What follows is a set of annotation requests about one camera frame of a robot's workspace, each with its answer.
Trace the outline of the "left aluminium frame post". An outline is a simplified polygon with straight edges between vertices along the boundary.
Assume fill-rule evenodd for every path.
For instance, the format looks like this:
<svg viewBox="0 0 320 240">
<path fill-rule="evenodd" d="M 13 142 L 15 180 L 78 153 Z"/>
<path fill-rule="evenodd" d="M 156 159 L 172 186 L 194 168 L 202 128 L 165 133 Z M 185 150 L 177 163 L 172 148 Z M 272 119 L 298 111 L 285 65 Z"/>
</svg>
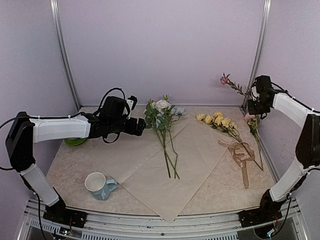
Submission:
<svg viewBox="0 0 320 240">
<path fill-rule="evenodd" d="M 49 2 L 50 2 L 50 9 L 51 9 L 51 14 L 53 18 L 55 34 L 57 37 L 58 48 L 59 48 L 59 52 L 60 52 L 60 56 L 63 64 L 63 69 L 66 76 L 67 85 L 69 87 L 69 91 L 70 91 L 74 106 L 78 111 L 80 110 L 82 105 L 79 99 L 79 95 L 76 89 L 76 85 L 73 79 L 73 75 L 72 75 L 72 71 L 71 71 L 71 67 L 68 59 L 67 49 L 66 49 L 64 35 L 63 35 L 60 11 L 59 11 L 59 3 L 57 0 L 50 0 Z"/>
</svg>

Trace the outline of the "pink fake rose stem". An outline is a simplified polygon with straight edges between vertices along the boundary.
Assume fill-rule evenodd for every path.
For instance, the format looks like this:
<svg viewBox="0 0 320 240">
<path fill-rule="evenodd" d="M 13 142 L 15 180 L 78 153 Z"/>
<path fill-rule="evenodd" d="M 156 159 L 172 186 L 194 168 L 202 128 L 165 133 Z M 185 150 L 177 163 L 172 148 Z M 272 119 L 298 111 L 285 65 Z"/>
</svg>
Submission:
<svg viewBox="0 0 320 240">
<path fill-rule="evenodd" d="M 230 86 L 238 94 L 240 94 L 240 95 L 242 95 L 244 97 L 250 97 L 251 96 L 251 91 L 250 90 L 243 88 L 242 86 L 240 86 L 239 84 L 236 84 L 235 82 L 232 82 L 229 79 L 229 76 L 230 76 L 230 74 L 225 75 L 225 73 L 223 73 L 222 77 L 220 78 L 220 83 L 222 85 Z M 246 123 L 248 124 L 249 129 L 250 129 L 250 133 L 255 138 L 255 141 L 256 141 L 257 147 L 258 147 L 260 163 L 257 163 L 256 161 L 254 161 L 254 162 L 263 171 L 264 170 L 264 166 L 263 166 L 262 154 L 261 154 L 261 138 L 260 138 L 259 131 L 258 131 L 258 126 L 259 126 L 259 123 L 260 123 L 260 117 L 258 115 L 250 115 L 249 113 L 247 113 L 245 115 L 244 119 L 245 119 Z"/>
</svg>

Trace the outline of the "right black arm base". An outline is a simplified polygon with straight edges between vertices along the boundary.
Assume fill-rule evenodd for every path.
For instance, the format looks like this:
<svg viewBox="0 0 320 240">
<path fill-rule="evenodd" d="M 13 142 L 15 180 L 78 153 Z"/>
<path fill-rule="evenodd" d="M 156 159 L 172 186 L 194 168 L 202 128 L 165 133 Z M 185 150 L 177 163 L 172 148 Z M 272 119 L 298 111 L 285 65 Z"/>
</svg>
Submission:
<svg viewBox="0 0 320 240">
<path fill-rule="evenodd" d="M 250 227 L 271 221 L 282 217 L 281 207 L 286 201 L 272 201 L 262 199 L 258 208 L 242 210 L 238 213 L 241 227 Z"/>
</svg>

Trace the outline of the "right aluminium frame post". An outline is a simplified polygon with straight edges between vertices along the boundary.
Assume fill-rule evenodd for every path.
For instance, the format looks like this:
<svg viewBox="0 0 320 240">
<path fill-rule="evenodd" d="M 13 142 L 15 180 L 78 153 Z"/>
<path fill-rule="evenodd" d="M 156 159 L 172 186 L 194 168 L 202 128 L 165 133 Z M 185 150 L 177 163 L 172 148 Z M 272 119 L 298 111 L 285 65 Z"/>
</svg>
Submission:
<svg viewBox="0 0 320 240">
<path fill-rule="evenodd" d="M 259 70 L 259 65 L 262 59 L 263 48 L 264 48 L 265 39 L 268 31 L 271 5 L 272 5 L 272 0 L 263 1 L 262 17 L 260 21 L 259 34 L 258 34 L 257 45 L 255 49 L 255 55 L 253 59 L 253 65 L 252 65 L 250 76 L 249 76 L 249 82 L 246 88 L 247 92 L 250 91 Z"/>
</svg>

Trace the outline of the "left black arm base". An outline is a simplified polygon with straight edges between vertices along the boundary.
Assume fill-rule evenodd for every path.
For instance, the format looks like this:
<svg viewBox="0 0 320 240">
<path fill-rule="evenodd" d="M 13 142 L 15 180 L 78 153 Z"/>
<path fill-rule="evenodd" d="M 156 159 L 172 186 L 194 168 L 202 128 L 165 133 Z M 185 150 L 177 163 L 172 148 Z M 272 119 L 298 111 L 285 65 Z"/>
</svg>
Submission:
<svg viewBox="0 0 320 240">
<path fill-rule="evenodd" d="M 45 210 L 43 218 L 54 223 L 63 224 L 69 227 L 83 229 L 87 220 L 88 214 L 84 211 L 73 210 L 66 208 L 63 213 L 54 214 L 49 210 Z"/>
</svg>

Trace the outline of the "green plate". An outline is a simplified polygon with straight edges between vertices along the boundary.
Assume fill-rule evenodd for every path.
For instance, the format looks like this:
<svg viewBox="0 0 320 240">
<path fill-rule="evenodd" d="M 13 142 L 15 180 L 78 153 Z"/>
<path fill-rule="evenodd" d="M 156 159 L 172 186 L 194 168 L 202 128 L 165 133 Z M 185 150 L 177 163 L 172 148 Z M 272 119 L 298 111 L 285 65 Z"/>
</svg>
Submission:
<svg viewBox="0 0 320 240">
<path fill-rule="evenodd" d="M 86 138 L 66 138 L 64 142 L 68 146 L 75 147 L 83 144 L 86 140 Z"/>
</svg>

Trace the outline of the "pink beige wrapping paper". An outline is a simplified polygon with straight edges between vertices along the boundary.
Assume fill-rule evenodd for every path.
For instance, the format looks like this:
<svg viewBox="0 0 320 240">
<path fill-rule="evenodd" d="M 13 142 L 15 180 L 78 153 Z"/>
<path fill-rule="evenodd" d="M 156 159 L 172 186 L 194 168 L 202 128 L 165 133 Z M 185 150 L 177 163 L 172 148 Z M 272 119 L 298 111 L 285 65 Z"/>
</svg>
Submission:
<svg viewBox="0 0 320 240">
<path fill-rule="evenodd" d="M 231 139 L 198 121 L 213 107 L 186 108 L 162 137 L 146 129 L 140 137 L 122 134 L 112 144 L 101 143 L 91 157 L 122 187 L 151 211 L 172 223 L 202 186 L 226 152 Z"/>
</svg>

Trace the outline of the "beige ribbon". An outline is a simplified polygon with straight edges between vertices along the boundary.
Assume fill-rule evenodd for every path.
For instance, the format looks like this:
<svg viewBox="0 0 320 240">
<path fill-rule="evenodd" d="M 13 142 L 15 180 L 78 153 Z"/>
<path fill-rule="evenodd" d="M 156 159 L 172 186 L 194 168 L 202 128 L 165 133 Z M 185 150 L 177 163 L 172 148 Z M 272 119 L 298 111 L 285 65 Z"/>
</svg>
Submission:
<svg viewBox="0 0 320 240">
<path fill-rule="evenodd" d="M 247 162 L 255 160 L 255 152 L 250 148 L 247 142 L 232 142 L 218 140 L 219 145 L 226 147 L 231 154 L 234 162 L 240 167 L 242 173 L 242 181 L 245 189 L 249 188 L 249 177 L 247 170 Z"/>
</svg>

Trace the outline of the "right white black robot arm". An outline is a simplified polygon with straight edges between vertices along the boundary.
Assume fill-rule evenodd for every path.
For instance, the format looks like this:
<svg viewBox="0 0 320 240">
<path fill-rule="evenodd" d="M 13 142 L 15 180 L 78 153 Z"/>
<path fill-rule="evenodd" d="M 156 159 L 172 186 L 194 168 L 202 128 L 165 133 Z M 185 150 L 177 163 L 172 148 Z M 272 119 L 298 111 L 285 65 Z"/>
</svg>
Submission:
<svg viewBox="0 0 320 240">
<path fill-rule="evenodd" d="M 280 178 L 267 191 L 269 202 L 255 212 L 260 222 L 266 222 L 276 212 L 274 205 L 288 200 L 311 171 L 319 169 L 320 115 L 280 89 L 253 86 L 250 95 L 248 111 L 263 117 L 270 138 L 262 143 L 276 168 L 285 160 L 279 150 L 282 144 L 295 144 L 287 154 L 291 161 L 284 165 L 285 169 L 276 170 Z"/>
</svg>

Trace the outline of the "blue white ceramic mug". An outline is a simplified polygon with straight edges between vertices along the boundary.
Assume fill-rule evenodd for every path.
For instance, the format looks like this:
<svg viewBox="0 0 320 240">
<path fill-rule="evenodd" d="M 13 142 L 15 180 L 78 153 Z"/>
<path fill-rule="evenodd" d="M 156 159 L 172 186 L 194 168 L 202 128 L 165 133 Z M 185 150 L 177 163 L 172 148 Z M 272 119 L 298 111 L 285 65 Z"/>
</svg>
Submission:
<svg viewBox="0 0 320 240">
<path fill-rule="evenodd" d="M 84 180 L 85 188 L 99 201 L 106 201 L 111 192 L 117 188 L 117 185 L 116 180 L 106 179 L 101 172 L 92 172 Z"/>
</svg>

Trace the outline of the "aluminium frame post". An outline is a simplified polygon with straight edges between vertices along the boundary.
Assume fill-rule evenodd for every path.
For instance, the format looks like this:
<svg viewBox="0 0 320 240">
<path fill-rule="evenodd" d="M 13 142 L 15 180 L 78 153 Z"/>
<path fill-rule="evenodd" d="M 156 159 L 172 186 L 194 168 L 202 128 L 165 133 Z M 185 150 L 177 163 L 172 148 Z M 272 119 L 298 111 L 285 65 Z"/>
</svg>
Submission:
<svg viewBox="0 0 320 240">
<path fill-rule="evenodd" d="M 57 37 L 58 48 L 59 48 L 59 52 L 60 52 L 60 56 L 63 64 L 63 69 L 66 76 L 67 85 L 69 87 L 69 91 L 70 91 L 74 106 L 78 111 L 80 110 L 82 105 L 79 99 L 79 95 L 76 89 L 76 85 L 73 79 L 73 75 L 72 75 L 72 71 L 71 71 L 71 67 L 68 59 L 67 49 L 66 49 L 64 35 L 63 35 L 60 11 L 59 11 L 59 3 L 57 0 L 50 0 L 49 2 L 50 2 L 50 9 L 51 9 L 51 14 L 53 18 L 55 34 Z"/>
<path fill-rule="evenodd" d="M 262 17 L 260 21 L 259 34 L 258 34 L 257 45 L 255 49 L 255 55 L 253 59 L 253 65 L 252 65 L 250 76 L 249 76 L 249 82 L 246 88 L 247 92 L 250 91 L 259 70 L 259 65 L 262 59 L 263 48 L 264 48 L 265 39 L 268 31 L 271 5 L 272 5 L 272 0 L 263 1 Z"/>
</svg>

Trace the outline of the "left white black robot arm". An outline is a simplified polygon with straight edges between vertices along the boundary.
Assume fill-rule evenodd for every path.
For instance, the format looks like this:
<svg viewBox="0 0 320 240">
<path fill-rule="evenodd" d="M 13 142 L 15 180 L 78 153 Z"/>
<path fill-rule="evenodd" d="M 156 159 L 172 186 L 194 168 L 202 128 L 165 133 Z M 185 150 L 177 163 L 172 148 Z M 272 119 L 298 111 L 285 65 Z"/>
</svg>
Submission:
<svg viewBox="0 0 320 240">
<path fill-rule="evenodd" d="M 40 168 L 36 165 L 33 145 L 44 141 L 62 139 L 107 140 L 108 135 L 121 133 L 141 136 L 146 123 L 142 118 L 131 116 L 137 104 L 134 96 L 122 99 L 108 96 L 93 113 L 79 112 L 68 116 L 31 116 L 21 111 L 9 120 L 12 123 L 5 139 L 11 169 L 20 174 L 39 198 L 48 207 L 57 221 L 63 223 L 70 218 L 70 211 L 64 201 L 49 184 Z"/>
</svg>

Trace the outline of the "front aluminium rail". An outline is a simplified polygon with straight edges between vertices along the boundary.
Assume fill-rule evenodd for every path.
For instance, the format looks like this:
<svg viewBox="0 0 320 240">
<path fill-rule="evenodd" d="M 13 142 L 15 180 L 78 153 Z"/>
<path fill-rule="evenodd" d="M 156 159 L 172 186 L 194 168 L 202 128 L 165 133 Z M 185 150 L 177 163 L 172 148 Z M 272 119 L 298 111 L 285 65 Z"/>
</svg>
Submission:
<svg viewBox="0 0 320 240">
<path fill-rule="evenodd" d="M 75 223 L 58 223 L 42 216 L 45 205 L 30 199 L 22 216 L 17 240 L 308 240 L 306 223 L 295 199 L 281 208 L 282 218 L 253 221 L 244 210 L 183 214 L 168 223 L 156 214 L 111 212 L 111 202 L 89 197 L 69 210 L 84 212 Z"/>
</svg>

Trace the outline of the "yellow fake flower stem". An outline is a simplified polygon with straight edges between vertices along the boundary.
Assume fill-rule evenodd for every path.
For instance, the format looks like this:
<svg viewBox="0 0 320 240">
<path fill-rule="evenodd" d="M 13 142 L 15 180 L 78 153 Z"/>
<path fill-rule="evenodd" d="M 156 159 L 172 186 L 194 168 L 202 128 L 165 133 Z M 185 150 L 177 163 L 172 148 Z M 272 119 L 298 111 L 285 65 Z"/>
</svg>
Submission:
<svg viewBox="0 0 320 240">
<path fill-rule="evenodd" d="M 232 122 L 230 118 L 224 117 L 222 112 L 214 112 L 213 115 L 201 113 L 196 115 L 196 120 L 204 122 L 214 130 L 226 133 L 233 138 L 236 141 L 234 151 L 244 149 L 248 156 L 252 157 L 254 155 L 254 153 L 251 153 L 249 145 L 242 141 L 236 123 Z"/>
</svg>

